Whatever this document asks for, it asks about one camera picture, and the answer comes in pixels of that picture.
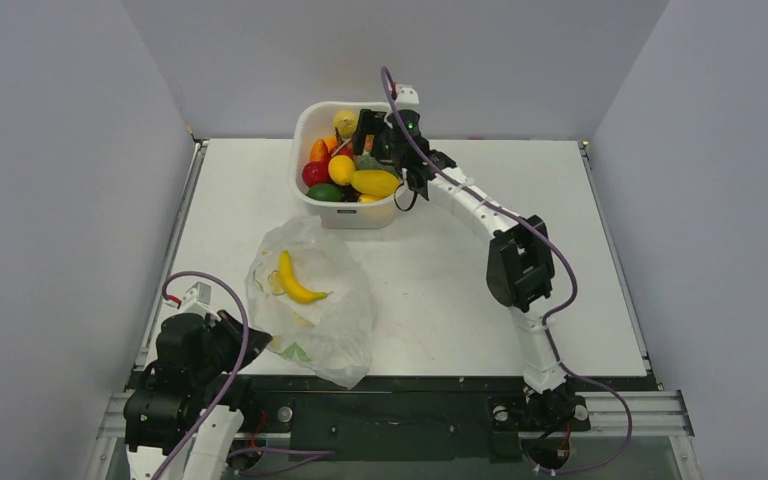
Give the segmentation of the yellow fake banana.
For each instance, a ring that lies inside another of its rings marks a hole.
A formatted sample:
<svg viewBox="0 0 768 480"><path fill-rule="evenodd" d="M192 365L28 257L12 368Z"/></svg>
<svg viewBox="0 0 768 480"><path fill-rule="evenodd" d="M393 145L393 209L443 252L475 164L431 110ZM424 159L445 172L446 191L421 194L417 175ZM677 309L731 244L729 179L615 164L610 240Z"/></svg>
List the yellow fake banana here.
<svg viewBox="0 0 768 480"><path fill-rule="evenodd" d="M310 290L297 280L291 255L286 250L279 256L278 278L284 292L299 304L308 305L328 297L327 292Z"/></svg>

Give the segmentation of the yellow fake mango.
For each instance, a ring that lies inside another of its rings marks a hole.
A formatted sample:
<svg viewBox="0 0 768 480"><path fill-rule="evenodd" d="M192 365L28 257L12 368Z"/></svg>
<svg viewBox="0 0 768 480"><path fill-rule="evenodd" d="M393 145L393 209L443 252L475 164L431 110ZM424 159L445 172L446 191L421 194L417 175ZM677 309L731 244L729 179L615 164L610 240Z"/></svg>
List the yellow fake mango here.
<svg viewBox="0 0 768 480"><path fill-rule="evenodd" d="M353 173L350 185L362 195L386 198L395 193L400 180L384 170L359 170Z"/></svg>

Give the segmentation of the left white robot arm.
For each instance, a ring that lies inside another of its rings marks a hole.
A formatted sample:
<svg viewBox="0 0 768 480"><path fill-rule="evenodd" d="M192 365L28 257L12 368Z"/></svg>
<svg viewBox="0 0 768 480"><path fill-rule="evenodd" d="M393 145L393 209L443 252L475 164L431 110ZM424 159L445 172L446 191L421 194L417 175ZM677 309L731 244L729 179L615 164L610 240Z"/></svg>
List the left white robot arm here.
<svg viewBox="0 0 768 480"><path fill-rule="evenodd" d="M164 320L157 357L123 409L131 478L219 478L236 432L258 416L248 383L230 375L271 340L257 329L245 332L224 310Z"/></svg>

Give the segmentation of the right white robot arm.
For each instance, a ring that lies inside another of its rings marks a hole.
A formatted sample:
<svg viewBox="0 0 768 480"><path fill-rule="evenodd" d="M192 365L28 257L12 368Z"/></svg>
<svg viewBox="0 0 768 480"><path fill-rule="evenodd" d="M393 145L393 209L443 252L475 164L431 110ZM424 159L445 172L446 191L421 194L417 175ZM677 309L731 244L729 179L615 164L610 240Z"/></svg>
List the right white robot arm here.
<svg viewBox="0 0 768 480"><path fill-rule="evenodd" d="M555 276L545 222L537 215L503 213L453 159L430 148L418 121L414 110L364 108L352 137L354 152L395 169L410 191L449 211L486 242L487 288L509 310L517 330L525 416L542 430L564 426L583 408L566 384L546 322L529 314L533 302L550 297Z"/></svg>

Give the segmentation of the yellow fake pear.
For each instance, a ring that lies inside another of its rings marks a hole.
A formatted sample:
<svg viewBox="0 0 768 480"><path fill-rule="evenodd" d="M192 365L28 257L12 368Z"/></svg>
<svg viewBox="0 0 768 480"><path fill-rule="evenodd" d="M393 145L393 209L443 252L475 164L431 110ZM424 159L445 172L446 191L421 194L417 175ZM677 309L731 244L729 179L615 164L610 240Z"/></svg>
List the yellow fake pear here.
<svg viewBox="0 0 768 480"><path fill-rule="evenodd" d="M332 125L336 136L341 141L345 141L350 139L356 132L358 127L358 115L352 110L340 110L334 115Z"/></svg>

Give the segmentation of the clear plastic bag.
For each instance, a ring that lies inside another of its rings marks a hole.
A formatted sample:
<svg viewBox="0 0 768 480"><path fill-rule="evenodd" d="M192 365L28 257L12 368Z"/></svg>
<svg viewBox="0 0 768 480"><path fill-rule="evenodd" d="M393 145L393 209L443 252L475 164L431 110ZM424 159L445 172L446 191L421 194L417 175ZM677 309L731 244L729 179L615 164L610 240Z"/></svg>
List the clear plastic bag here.
<svg viewBox="0 0 768 480"><path fill-rule="evenodd" d="M296 301L280 279L289 255L298 284L324 298ZM347 389L372 366L375 312L367 275L346 243L316 216L294 217L263 237L245 278L250 324L272 335L269 349Z"/></svg>

